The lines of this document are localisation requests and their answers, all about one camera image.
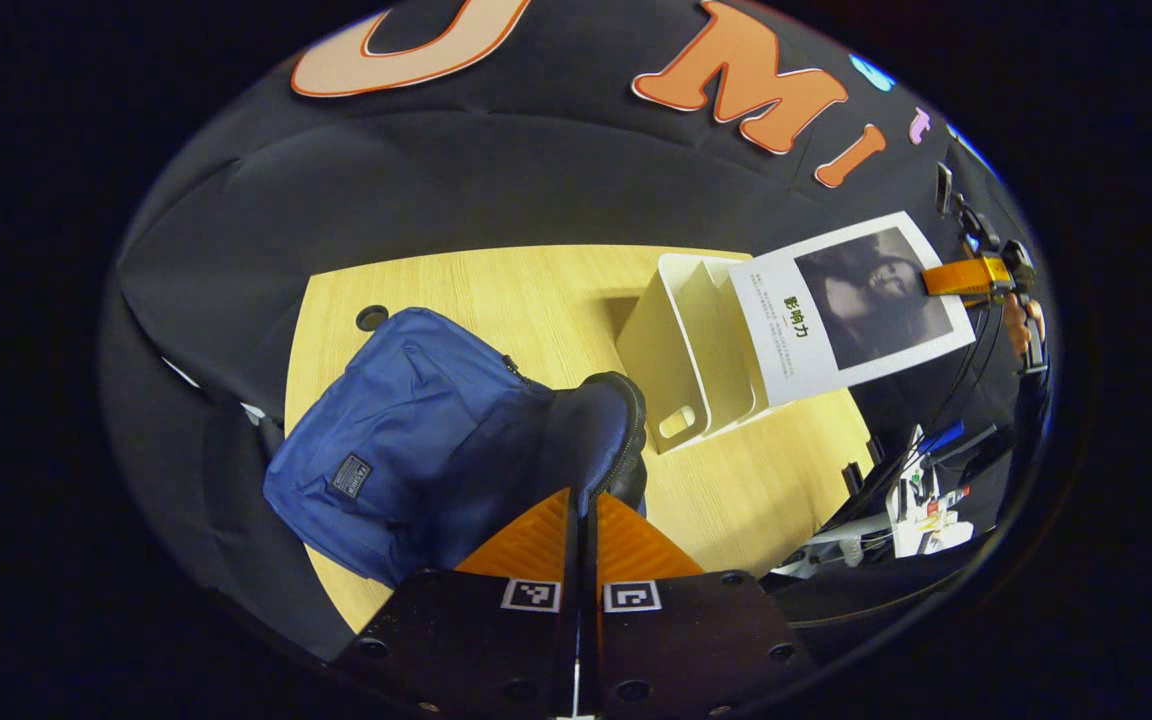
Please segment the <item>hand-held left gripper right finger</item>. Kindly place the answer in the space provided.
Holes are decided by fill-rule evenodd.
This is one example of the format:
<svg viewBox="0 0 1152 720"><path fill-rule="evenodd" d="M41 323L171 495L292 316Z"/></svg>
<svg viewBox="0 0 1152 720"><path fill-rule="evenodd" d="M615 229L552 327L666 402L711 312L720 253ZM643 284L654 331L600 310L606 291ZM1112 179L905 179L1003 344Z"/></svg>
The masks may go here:
<svg viewBox="0 0 1152 720"><path fill-rule="evenodd" d="M591 507L594 717L742 717L817 655L755 575L704 571L620 498Z"/></svg>

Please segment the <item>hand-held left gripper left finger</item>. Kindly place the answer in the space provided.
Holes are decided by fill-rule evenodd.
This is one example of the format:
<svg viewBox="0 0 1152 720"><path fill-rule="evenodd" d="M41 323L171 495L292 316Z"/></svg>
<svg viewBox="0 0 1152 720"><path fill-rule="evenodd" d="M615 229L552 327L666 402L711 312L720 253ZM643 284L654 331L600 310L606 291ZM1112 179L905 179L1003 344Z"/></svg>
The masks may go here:
<svg viewBox="0 0 1152 720"><path fill-rule="evenodd" d="M410 717L573 717L579 515L570 488L452 569L403 579L335 669Z"/></svg>

